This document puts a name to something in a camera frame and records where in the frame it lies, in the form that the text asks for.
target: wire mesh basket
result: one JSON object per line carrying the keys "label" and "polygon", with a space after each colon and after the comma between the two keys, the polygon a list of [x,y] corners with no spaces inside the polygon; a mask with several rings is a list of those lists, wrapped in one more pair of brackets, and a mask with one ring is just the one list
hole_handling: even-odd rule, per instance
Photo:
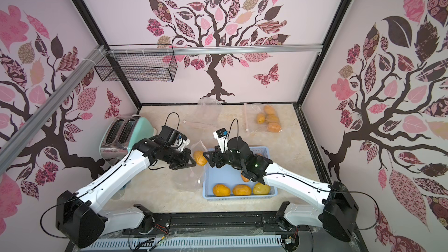
{"label": "wire mesh basket", "polygon": [[102,81],[119,81],[120,77],[124,76],[129,81],[172,82],[177,71],[172,45],[169,48],[169,45],[155,45],[160,48],[160,52],[112,52],[109,57],[118,63],[120,69],[114,70],[108,59],[102,59],[95,66],[95,70]]}

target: toaster slot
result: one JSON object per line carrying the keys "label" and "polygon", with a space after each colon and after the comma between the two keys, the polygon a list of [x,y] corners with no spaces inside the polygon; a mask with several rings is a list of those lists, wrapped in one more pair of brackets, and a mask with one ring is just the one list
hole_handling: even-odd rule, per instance
{"label": "toaster slot", "polygon": [[135,119],[131,119],[126,122],[126,126],[123,128],[123,131],[121,132],[120,139],[118,140],[118,143],[125,143],[128,140],[129,134],[131,134],[132,128],[135,125]]}
{"label": "toaster slot", "polygon": [[106,138],[107,144],[112,143],[114,141],[116,134],[118,133],[118,131],[120,130],[120,127],[124,124],[124,122],[125,121],[123,119],[120,119],[114,123],[114,125],[112,126],[112,128],[108,134],[108,137]]}

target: tree mural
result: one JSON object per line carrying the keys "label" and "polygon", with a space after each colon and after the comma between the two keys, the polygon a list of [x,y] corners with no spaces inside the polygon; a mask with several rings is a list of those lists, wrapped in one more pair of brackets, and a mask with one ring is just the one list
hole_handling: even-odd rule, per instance
{"label": "tree mural", "polygon": [[[448,33],[440,43],[437,31],[437,27],[443,33],[448,30],[447,6],[448,0],[428,0],[427,4],[423,0],[404,0],[406,17],[411,23],[401,16],[384,18],[388,24],[387,34],[380,35],[375,24],[367,33],[362,50],[359,44],[349,49],[348,65],[339,71],[341,78],[331,86],[341,101],[336,110],[340,111],[340,122],[346,130],[337,153],[322,146],[330,159],[330,174],[334,169],[340,181],[340,164],[348,148],[360,141],[359,152],[367,152],[367,164],[378,159],[380,186],[384,189],[389,184],[400,204],[428,226],[426,200],[446,229],[448,199],[434,195],[448,196],[448,190],[434,178],[445,175],[448,167],[426,163],[413,151],[431,150],[435,151],[431,154],[438,152],[440,156],[448,156],[447,150],[428,142],[434,137],[448,140],[448,122],[439,119],[448,115],[448,98],[433,99],[436,90],[448,89],[447,55],[433,56],[438,48],[438,53],[445,53],[448,48]],[[413,33],[411,24],[415,23],[418,30]],[[398,166],[408,175],[426,177],[409,178],[397,170]],[[384,245],[387,243],[384,238],[391,243],[399,238],[404,241],[404,237],[394,237],[389,229],[378,230],[378,240]]]}
{"label": "tree mural", "polygon": [[[288,35],[277,34],[287,24],[286,20],[274,21],[282,8],[274,6],[278,0],[245,0],[243,4],[240,4],[240,0],[189,0],[186,6],[179,6],[180,1],[182,4],[187,2],[149,0],[158,20],[148,20],[147,29],[154,36],[160,36],[160,44],[173,44],[174,47],[282,45],[288,38]],[[168,31],[173,36],[163,35]],[[268,53],[245,53],[241,57],[229,53],[203,57],[176,56],[176,60],[183,61],[185,68],[191,66],[201,70],[207,67],[206,72],[213,80],[214,87],[206,96],[216,96],[217,100],[225,102],[221,99],[222,95],[234,94],[223,88],[216,67],[233,66],[235,61],[248,67],[248,62],[257,63],[269,57]],[[278,74],[257,74],[253,77],[267,85],[276,81]]]}
{"label": "tree mural", "polygon": [[[8,10],[9,14],[0,11],[0,39],[9,51],[13,42],[28,40],[25,33],[29,26],[21,21],[19,8],[10,5]],[[64,53],[57,35],[50,40],[47,29],[39,20],[30,15],[27,15],[27,19],[36,30],[36,37],[20,46],[17,55],[21,63],[13,59],[11,53],[0,49],[0,61],[6,72],[0,81],[0,106],[10,111],[8,114],[0,113],[0,129],[13,130],[10,134],[0,132],[0,137],[6,141],[31,117],[35,110],[33,106],[38,109],[55,92],[56,82],[59,79],[61,81],[58,82],[65,81],[67,77],[63,72],[74,70],[79,64],[76,47]],[[44,67],[50,69],[51,77],[46,78]],[[74,134],[82,132],[75,122],[89,120],[93,116],[88,112],[96,100],[97,87],[88,87],[93,77],[92,69],[48,119],[41,129],[43,134],[38,134],[33,139],[35,142],[22,150],[18,160],[23,162],[8,167],[8,170],[22,168],[16,181],[20,180],[20,188],[28,196],[39,199],[39,186],[54,182],[62,164],[65,168],[85,167],[90,170],[93,179],[104,173],[101,167],[104,165],[103,159],[94,161],[91,157],[70,154],[68,150],[68,144],[76,142]],[[120,104],[114,99],[109,101],[111,104]],[[42,161],[41,165],[38,164],[38,158]]]}

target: beige countertop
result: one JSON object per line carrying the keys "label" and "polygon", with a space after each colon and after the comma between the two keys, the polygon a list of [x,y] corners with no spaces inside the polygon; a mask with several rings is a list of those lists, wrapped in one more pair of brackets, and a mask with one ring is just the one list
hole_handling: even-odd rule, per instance
{"label": "beige countertop", "polygon": [[[217,120],[217,127],[193,128],[184,120],[194,115],[196,105],[144,106],[140,115],[146,117],[151,125],[159,132],[170,112],[177,112],[181,118],[179,132],[184,133],[192,144],[202,140],[206,148],[217,145],[212,132],[225,127],[227,130],[234,118],[239,121],[239,133],[249,146],[266,146],[269,148],[271,159],[284,168],[304,177],[318,181],[318,175],[306,145],[302,129],[291,104],[273,105],[282,125],[282,131],[246,132],[243,105],[220,105],[221,113]],[[177,116],[171,115],[167,126],[176,128]],[[236,122],[232,127],[231,137],[236,136]],[[165,166],[160,161],[156,167]],[[271,199],[249,199],[234,201],[207,201],[202,196],[202,188],[197,192],[179,191],[173,177],[179,171],[163,168],[157,171],[145,170],[136,175],[126,187],[124,196],[118,200],[109,200],[105,210],[117,210],[142,204],[152,212],[213,212],[213,211],[263,211],[278,210],[283,201],[305,204],[292,194],[278,189],[278,195]]]}

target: clear plastic bag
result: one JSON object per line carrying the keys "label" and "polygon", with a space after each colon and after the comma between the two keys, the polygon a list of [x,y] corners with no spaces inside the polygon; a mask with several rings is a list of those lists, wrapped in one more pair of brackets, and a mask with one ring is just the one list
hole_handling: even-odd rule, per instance
{"label": "clear plastic bag", "polygon": [[243,106],[247,132],[281,132],[280,119],[273,106],[262,103]]}
{"label": "clear plastic bag", "polygon": [[200,128],[216,126],[221,108],[221,103],[216,99],[201,98],[198,101],[195,112],[188,115],[184,123],[191,127]]}
{"label": "clear plastic bag", "polygon": [[[190,149],[191,157],[193,157],[195,151],[207,151],[207,148],[205,148],[202,141],[193,144]],[[176,175],[172,177],[172,181],[174,182],[174,187],[176,187],[177,190],[195,193],[202,188],[203,174],[204,166],[196,165],[193,167],[177,170]]]}

